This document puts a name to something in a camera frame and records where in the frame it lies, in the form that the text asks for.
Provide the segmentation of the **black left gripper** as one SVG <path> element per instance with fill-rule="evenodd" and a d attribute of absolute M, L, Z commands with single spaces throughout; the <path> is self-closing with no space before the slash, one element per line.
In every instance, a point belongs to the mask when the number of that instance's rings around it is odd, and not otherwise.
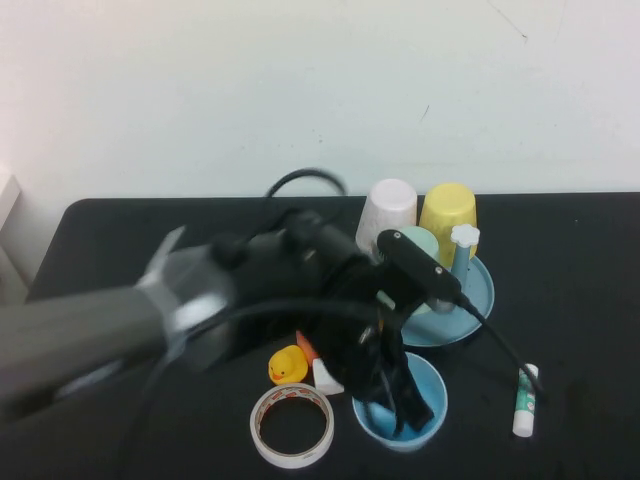
<path fill-rule="evenodd" d="M 394 415 L 392 438 L 406 427 L 417 431 L 434 417 L 411 375 L 401 329 L 408 319 L 408 281 L 390 261 L 357 258 L 333 273 L 321 289 L 339 302 L 336 314 L 309 326 L 310 340 L 329 371 L 356 399 L 387 406 Z"/>

